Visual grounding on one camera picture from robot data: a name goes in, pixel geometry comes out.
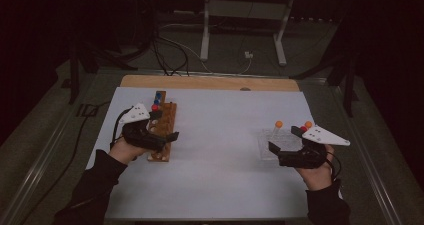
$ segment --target floor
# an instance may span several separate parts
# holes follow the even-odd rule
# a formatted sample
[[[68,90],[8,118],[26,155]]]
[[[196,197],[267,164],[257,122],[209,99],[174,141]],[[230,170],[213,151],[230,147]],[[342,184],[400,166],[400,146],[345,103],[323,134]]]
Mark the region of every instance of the floor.
[[[101,59],[99,59],[101,68],[97,74],[86,74],[81,69],[81,93],[73,105],[68,104],[69,89],[61,88],[62,82],[69,78],[69,62],[60,66],[57,70],[59,81],[0,147],[0,171],[2,171],[0,214],[2,219],[6,219],[2,221],[28,225],[51,223],[53,214],[69,200],[72,188],[85,168],[107,112],[105,105],[101,107],[96,117],[87,119],[85,123],[83,117],[75,116],[79,105],[110,101],[114,88],[119,86],[120,80],[126,74],[163,74],[164,71],[159,66],[156,55],[162,59],[162,64],[166,61],[169,66],[167,72],[172,72],[185,64],[187,56],[188,68],[185,66],[179,69],[175,72],[175,76],[287,78],[318,65],[337,29],[337,24],[289,21],[283,38],[288,64],[281,67],[277,63],[272,41],[275,26],[249,29],[235,34],[227,31],[234,30],[234,24],[224,21],[220,26],[219,29],[212,30],[208,61],[201,62],[198,59],[201,26],[193,23],[184,25],[182,21],[163,24],[159,30],[162,39],[156,40],[157,50],[151,48],[128,63],[137,67],[137,71],[123,71]],[[173,41],[174,45],[169,46],[167,40]],[[184,52],[176,48],[175,44],[181,46]],[[127,52],[133,50],[131,46],[124,46],[123,49]],[[253,57],[245,58],[245,51],[252,52]],[[337,102],[343,96],[341,92],[343,87],[333,88],[324,84],[329,71],[329,69],[320,71],[308,79],[299,81],[299,85],[305,92],[308,103],[314,104],[311,106],[314,119],[350,136],[358,144],[350,149],[340,150],[341,158],[346,161],[342,174],[345,181],[343,194],[352,208],[352,224],[423,224],[424,217],[420,212],[424,207],[422,191],[417,189],[412,174],[399,155],[396,144],[361,79],[355,80],[355,94],[358,100],[353,104],[355,118],[350,119]],[[374,128],[373,132],[367,128],[369,125]],[[49,190],[67,166],[76,146],[78,149],[73,162],[62,179]],[[39,154],[51,156],[43,160]],[[221,223],[277,222],[198,222],[198,224]],[[105,224],[134,224],[134,222],[107,220]],[[310,223],[306,218],[300,218],[287,221],[286,224]]]

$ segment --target white desk leg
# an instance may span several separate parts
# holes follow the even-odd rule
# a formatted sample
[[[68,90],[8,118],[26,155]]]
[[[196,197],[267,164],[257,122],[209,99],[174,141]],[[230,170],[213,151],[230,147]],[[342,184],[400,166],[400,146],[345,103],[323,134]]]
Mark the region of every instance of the white desk leg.
[[[287,22],[290,18],[290,11],[293,5],[293,1],[294,0],[288,1],[286,10],[284,11],[284,17],[281,20],[280,30],[278,31],[278,34],[274,34],[275,50],[277,52],[278,64],[280,66],[287,65],[286,56],[284,55],[283,44],[281,43],[281,39],[283,37],[284,30],[286,29]]]
[[[205,0],[205,16],[203,22],[202,47],[200,49],[200,60],[206,62],[209,52],[209,0]]]

